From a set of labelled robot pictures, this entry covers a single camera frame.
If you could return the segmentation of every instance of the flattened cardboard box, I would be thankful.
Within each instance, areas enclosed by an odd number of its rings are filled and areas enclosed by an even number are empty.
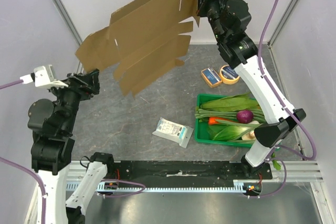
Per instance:
[[[123,95],[136,95],[187,53],[197,0],[135,0],[111,15],[110,25],[89,35],[76,52],[85,71],[119,63],[113,76]]]

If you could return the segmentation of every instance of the green plastic bin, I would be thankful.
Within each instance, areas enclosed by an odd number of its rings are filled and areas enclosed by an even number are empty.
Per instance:
[[[201,104],[209,101],[213,101],[219,98],[226,97],[226,95],[216,95],[216,94],[199,94],[197,96],[197,105],[200,106]],[[199,143],[205,144],[223,144],[228,146],[235,146],[235,147],[251,147],[251,144],[239,144],[239,143],[227,143],[224,141],[213,141],[210,139],[208,134],[208,123],[207,122],[200,122],[199,119],[196,119],[195,123],[195,139]]]

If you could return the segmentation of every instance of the white package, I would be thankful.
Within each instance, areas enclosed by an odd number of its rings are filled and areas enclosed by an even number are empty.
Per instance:
[[[186,148],[193,131],[194,129],[189,126],[160,118],[153,135],[177,142],[181,147]]]

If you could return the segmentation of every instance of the carrot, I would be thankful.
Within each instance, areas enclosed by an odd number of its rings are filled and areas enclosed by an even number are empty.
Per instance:
[[[219,123],[217,122],[217,120],[224,120],[224,121],[229,121],[229,122],[235,122],[235,121],[232,121],[232,120],[229,120],[229,119],[219,118],[219,117],[216,117],[216,116],[211,116],[211,117],[209,118],[209,122],[208,122],[208,124],[209,124],[209,125],[219,124]]]

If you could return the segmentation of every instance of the gray tabletop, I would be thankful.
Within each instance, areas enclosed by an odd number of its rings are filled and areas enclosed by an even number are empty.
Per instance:
[[[263,58],[269,73],[279,83],[266,46]],[[161,117],[194,128],[196,99],[200,93],[236,95],[248,91],[243,80],[234,85],[210,88],[202,79],[203,69],[218,70],[225,64],[216,45],[190,45],[188,54],[182,59],[184,66],[166,73],[135,98],[121,94],[112,76],[115,66],[103,71],[100,94],[80,104],[73,131],[76,143],[72,159],[105,152],[123,160],[240,160],[247,148],[201,144],[194,136],[187,148],[182,148],[175,142],[152,135]],[[282,143],[299,149],[294,134]],[[284,160],[300,159],[285,150],[278,151],[277,156]]]

